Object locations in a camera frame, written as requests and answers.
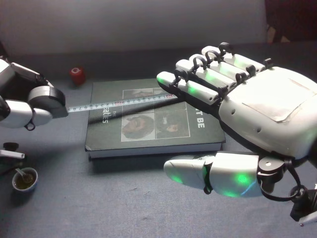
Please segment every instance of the cup with dark liquid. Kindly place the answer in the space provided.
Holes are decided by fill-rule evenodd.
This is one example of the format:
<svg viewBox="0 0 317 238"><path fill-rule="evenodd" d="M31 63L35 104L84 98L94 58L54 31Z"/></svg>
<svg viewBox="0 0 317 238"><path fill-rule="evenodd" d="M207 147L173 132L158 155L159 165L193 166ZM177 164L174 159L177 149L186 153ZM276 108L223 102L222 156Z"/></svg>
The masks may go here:
<svg viewBox="0 0 317 238"><path fill-rule="evenodd" d="M35 189L38 183L38 173L33 168L23 168L21 170L26 174L32 175L33 179L30 182L25 182L23 177L19 173L16 173L12 179L12 186L19 192L30 192Z"/></svg>

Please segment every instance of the dark table surface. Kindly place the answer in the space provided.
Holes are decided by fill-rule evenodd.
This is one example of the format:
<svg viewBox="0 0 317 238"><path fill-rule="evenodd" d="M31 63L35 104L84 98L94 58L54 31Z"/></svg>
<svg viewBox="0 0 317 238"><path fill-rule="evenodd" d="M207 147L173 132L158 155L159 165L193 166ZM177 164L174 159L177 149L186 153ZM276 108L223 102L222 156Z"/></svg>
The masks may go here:
<svg viewBox="0 0 317 238"><path fill-rule="evenodd" d="M237 52L257 61L273 58L277 66L317 80L317 43L240 45ZM15 57L17 63L47 76L66 95L67 106L89 103L92 82L153 78L172 71L175 63L197 49ZM89 79L72 86L67 72L84 66ZM290 217L292 202L264 197L239 199L171 181L163 172L169 156L118 158L88 162L84 151L88 112L55 119L32 132L0 128L0 143L20 143L29 156L26 166L39 173L36 190L27 196L12 192L13 173L0 178L1 238L104 237L314 237L316 226L301 228ZM247 151L226 136L224 150ZM301 181L314 188L316 169L297 169ZM286 173L275 195L295 185Z"/></svg>

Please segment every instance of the white backdrop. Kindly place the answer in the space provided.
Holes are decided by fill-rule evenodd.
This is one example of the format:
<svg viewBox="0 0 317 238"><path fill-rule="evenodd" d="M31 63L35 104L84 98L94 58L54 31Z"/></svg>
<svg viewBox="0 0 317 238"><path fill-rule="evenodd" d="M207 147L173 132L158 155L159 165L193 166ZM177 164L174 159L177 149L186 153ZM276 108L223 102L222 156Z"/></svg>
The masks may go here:
<svg viewBox="0 0 317 238"><path fill-rule="evenodd" d="M10 55L265 41L264 0L1 0Z"/></svg>

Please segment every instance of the small bowl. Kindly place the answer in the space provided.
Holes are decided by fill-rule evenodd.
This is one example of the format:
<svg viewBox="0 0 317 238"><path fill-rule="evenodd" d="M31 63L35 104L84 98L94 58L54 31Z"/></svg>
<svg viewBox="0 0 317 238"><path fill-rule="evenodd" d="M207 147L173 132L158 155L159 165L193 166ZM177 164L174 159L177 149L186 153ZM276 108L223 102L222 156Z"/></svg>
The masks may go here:
<svg viewBox="0 0 317 238"><path fill-rule="evenodd" d="M17 191L19 191L19 192L30 192L30 191L32 191L33 189L35 189L35 187L36 187L36 185L37 185L37 183L38 183L38 173L36 172L36 170L35 169L33 169L33 168L23 168L23 169L21 169L23 172L25 172L25 173L30 173L30 174L32 174L33 176L35 176L35 181L34 181L34 183L30 186L30 187L28 187L27 189L19 189L19 188L17 188L17 186L16 186L16 180L18 179L18 177L19 176L21 176L18 172L13 176L13 179L12 179L12 186L13 186L13 188L15 189L15 190L17 190Z"/></svg>

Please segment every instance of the book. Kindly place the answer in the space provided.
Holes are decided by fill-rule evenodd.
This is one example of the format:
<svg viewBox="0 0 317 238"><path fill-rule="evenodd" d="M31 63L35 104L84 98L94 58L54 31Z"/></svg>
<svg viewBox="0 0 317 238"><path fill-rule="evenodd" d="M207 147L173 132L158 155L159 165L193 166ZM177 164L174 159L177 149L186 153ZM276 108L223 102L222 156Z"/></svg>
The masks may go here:
<svg viewBox="0 0 317 238"><path fill-rule="evenodd" d="M96 82L91 104L162 93L156 79ZM220 150L225 137L218 120L173 100L90 111L90 159Z"/></svg>

